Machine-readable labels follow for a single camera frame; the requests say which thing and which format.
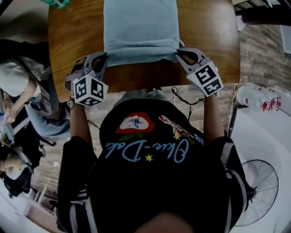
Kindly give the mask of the person's right forearm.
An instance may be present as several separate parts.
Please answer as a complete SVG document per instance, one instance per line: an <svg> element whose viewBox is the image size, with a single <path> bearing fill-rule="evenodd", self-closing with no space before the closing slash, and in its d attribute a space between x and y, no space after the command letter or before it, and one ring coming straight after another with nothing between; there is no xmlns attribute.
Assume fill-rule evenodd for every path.
<svg viewBox="0 0 291 233"><path fill-rule="evenodd" d="M209 145L213 140L224 137L225 131L220 116L216 95L204 100L204 143Z"/></svg>

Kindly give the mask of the white paper sheet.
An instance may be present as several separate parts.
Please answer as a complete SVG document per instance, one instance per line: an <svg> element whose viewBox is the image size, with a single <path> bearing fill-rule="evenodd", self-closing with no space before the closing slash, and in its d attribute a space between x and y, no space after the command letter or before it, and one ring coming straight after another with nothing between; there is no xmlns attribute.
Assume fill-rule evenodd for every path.
<svg viewBox="0 0 291 233"><path fill-rule="evenodd" d="M242 20L242 16L241 15L236 16L236 22L237 22L237 29L238 29L239 32L241 32L246 26L246 24Z"/></svg>

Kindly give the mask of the teal water bottle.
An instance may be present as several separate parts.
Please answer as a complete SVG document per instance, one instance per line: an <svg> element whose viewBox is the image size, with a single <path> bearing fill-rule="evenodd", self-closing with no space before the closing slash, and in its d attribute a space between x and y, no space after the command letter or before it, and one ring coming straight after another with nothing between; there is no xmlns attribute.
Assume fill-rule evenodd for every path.
<svg viewBox="0 0 291 233"><path fill-rule="evenodd" d="M44 2L44 3L46 3L50 6L53 6L57 9L65 8L70 2L70 0L39 0L39 1Z"/></svg>

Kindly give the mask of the yellow black striped strip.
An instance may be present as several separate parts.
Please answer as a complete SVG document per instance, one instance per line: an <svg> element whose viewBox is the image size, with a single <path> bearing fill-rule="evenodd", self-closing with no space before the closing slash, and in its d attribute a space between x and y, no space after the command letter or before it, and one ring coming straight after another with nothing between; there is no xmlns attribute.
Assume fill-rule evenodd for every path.
<svg viewBox="0 0 291 233"><path fill-rule="evenodd" d="M232 130L233 130L234 121L235 121L235 117L236 117L236 111L234 110L234 108L235 108L235 103L236 103L237 89L238 89L238 83L234 84L234 89L233 89L231 112L230 112L229 123L228 123L228 131L227 131L227 136L228 137L231 137L231 133L232 133Z"/></svg>

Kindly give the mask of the person's black printed t-shirt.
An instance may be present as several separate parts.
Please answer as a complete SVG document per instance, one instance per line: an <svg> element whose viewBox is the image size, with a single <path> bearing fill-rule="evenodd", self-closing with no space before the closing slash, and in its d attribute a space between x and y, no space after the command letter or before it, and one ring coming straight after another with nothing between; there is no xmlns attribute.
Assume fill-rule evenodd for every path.
<svg viewBox="0 0 291 233"><path fill-rule="evenodd" d="M76 134L64 144L58 220L68 233L134 233L168 213L194 233L229 233L248 206L234 142L200 142L172 103L131 99L100 126L101 154Z"/></svg>

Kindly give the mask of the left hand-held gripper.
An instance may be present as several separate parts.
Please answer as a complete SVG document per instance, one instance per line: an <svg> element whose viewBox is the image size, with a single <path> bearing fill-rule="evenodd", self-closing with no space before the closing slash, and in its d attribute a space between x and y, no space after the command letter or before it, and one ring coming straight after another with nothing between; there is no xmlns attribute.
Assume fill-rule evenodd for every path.
<svg viewBox="0 0 291 233"><path fill-rule="evenodd" d="M103 82L109 56L106 52L89 55L81 73L68 74L65 88L70 91L75 103L93 106L103 102L107 96L108 86Z"/></svg>

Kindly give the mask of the person's left forearm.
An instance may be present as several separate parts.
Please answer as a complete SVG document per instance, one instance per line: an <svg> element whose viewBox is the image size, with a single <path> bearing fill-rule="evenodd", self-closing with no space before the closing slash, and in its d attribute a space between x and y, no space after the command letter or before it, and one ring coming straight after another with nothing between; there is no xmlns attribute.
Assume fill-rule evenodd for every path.
<svg viewBox="0 0 291 233"><path fill-rule="evenodd" d="M70 133L72 137L81 137L88 143L92 142L83 105L74 103L70 107Z"/></svg>

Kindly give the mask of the black stair railing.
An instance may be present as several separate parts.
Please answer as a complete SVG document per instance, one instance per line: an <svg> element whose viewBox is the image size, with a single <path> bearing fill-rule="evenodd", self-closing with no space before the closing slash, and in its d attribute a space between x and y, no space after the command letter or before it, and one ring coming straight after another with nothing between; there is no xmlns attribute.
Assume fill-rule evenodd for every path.
<svg viewBox="0 0 291 233"><path fill-rule="evenodd" d="M291 0L231 0L235 15L247 25L291 26Z"/></svg>

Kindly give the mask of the pack of clear water bottles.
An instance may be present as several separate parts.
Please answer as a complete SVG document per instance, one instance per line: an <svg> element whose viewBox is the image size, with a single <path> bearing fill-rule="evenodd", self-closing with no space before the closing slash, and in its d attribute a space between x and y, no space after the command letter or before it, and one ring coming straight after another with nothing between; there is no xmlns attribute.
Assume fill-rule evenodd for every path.
<svg viewBox="0 0 291 233"><path fill-rule="evenodd" d="M236 100L239 104L257 111L278 111L281 106L280 96L253 83L239 87Z"/></svg>

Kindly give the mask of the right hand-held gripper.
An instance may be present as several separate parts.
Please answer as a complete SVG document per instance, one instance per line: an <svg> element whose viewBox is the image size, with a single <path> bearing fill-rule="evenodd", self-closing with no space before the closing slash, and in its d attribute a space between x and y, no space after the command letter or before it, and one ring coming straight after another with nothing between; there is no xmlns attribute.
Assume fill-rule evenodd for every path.
<svg viewBox="0 0 291 233"><path fill-rule="evenodd" d="M208 61L206 55L197 48L180 48L175 53L176 59L188 74L187 79L195 84L202 93L209 97L224 85L213 61Z"/></svg>

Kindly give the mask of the floor fan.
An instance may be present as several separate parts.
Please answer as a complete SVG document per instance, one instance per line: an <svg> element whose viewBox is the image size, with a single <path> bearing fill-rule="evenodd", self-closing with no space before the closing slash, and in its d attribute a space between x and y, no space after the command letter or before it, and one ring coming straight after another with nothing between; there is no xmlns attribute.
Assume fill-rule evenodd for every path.
<svg viewBox="0 0 291 233"><path fill-rule="evenodd" d="M278 175L270 163L249 160L242 167L247 181L247 207L237 227L249 226L262 219L273 206L279 187Z"/></svg>

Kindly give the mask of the person's left hand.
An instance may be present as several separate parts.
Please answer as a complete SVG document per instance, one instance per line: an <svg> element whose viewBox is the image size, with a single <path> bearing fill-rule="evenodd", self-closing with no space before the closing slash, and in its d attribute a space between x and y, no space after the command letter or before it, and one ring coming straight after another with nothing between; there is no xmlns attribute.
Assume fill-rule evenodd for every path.
<svg viewBox="0 0 291 233"><path fill-rule="evenodd" d="M81 73L84 63L86 62L88 56L83 56L80 59L78 59L71 71L71 74L75 74L75 73Z"/></svg>

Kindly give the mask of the light blue towel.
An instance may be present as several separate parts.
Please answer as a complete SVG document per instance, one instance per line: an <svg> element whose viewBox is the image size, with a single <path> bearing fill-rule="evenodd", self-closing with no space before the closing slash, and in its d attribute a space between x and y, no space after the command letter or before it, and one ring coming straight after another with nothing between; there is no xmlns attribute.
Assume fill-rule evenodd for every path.
<svg viewBox="0 0 291 233"><path fill-rule="evenodd" d="M176 62L180 40L176 0L104 0L108 66Z"/></svg>

